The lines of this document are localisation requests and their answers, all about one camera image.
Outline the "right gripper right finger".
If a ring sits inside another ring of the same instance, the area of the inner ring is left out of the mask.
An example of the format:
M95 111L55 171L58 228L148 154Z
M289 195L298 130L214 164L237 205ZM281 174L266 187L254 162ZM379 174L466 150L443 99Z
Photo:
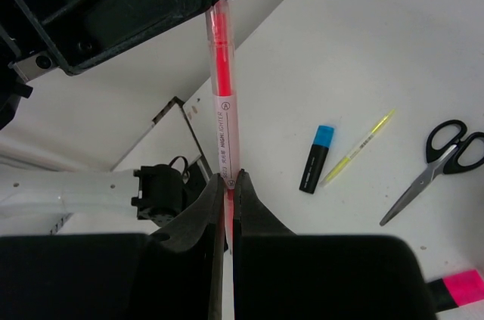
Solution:
M241 170L234 192L233 282L236 319L257 319L281 291L281 241L294 233L258 198L250 174Z

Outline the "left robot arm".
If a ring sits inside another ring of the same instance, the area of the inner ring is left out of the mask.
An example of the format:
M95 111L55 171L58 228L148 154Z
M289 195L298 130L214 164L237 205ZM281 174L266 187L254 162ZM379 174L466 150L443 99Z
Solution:
M200 15L216 93L229 92L230 0L1 0L1 125L9 125L33 81L51 72L100 72L138 55L144 43ZM117 211L166 224L195 199L188 169L174 163L121 172L3 169L1 215Z

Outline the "thin yellow highlighter pen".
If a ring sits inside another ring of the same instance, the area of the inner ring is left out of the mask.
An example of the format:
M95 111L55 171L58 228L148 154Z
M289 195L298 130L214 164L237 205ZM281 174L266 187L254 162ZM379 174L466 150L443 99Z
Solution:
M382 117L370 131L361 139L355 147L353 147L348 153L346 153L340 161L329 171L329 173L319 182L321 187L326 186L332 182L368 145L368 143L374 139L374 137L380 132L383 127L392 119L395 109L390 110L384 117Z

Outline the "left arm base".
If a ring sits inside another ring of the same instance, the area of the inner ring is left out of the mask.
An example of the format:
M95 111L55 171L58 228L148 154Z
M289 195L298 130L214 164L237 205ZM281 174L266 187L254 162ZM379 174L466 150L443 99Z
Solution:
M174 97L149 122L132 146L112 167L113 171L173 163L183 179L188 197L195 200L212 175L200 144L183 111L184 102Z

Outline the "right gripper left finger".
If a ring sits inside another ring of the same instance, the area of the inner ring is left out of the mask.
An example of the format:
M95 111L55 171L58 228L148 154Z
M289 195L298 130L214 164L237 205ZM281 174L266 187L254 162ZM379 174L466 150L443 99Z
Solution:
M224 256L224 182L211 177L200 196L154 233L161 263L156 307L163 319L220 319Z

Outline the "thin red highlighter pen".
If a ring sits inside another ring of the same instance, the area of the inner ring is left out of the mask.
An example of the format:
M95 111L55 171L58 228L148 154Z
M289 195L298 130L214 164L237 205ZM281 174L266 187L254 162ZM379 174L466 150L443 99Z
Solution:
M206 31L211 57L219 174L225 182L225 237L228 251L233 253L235 184L241 166L230 0L217 0L206 12Z

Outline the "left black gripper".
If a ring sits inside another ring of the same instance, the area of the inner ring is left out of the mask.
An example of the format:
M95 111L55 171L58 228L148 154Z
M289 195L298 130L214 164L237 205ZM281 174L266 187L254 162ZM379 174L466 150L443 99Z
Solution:
M75 76L205 13L217 0L1 0L1 127L55 68Z

